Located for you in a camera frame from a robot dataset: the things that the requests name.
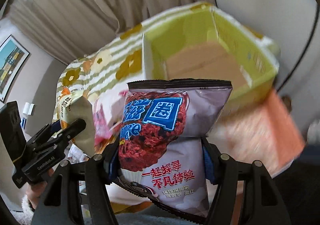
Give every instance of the picture frame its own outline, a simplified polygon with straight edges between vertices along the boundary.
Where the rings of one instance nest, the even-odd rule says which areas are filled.
[[[0,101],[4,103],[29,52],[10,35],[0,46]]]

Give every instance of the white wall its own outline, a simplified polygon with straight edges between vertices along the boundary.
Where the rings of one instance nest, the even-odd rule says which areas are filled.
[[[42,49],[36,46],[31,40],[29,40],[25,35],[23,35],[14,25],[10,23],[7,19],[0,20],[0,44],[2,44],[9,35],[13,35],[15,39],[30,52],[29,57],[25,61],[19,74],[16,76],[12,83],[12,89],[7,95],[5,102],[17,101],[22,115],[22,110],[25,102],[32,102],[36,91],[39,87],[43,76],[46,74],[48,67],[55,63],[57,72],[54,74],[57,76],[56,79],[52,79],[46,82],[44,85],[52,90],[55,90],[57,85],[57,80],[60,73],[64,70],[65,65],[58,62],[56,59],[45,53]],[[52,103],[54,107],[55,103],[55,93],[52,94]],[[43,115],[43,112],[39,112],[43,107],[36,107],[34,110],[35,115]],[[46,112],[48,117],[48,122],[51,121],[50,117],[53,115],[52,112]],[[9,200],[4,197],[8,207],[14,210],[19,210],[20,199],[24,195],[25,187],[22,190],[18,190],[11,180],[13,164],[7,154],[5,147],[3,145],[2,139],[0,138],[0,192],[1,195],[6,194]]]
[[[273,38],[281,47],[279,85],[296,63],[309,37],[315,0],[217,0],[219,8]],[[280,94],[292,97],[292,117],[300,130],[320,116],[320,27],[300,67]]]
[[[30,52],[29,57],[22,66],[19,75],[16,76],[12,84],[12,89],[6,98],[6,102],[14,100],[18,102],[21,114],[24,104],[26,102],[32,102],[43,75],[55,59],[31,42],[31,40],[12,25],[8,19],[0,20],[0,43],[3,43],[10,34]]]

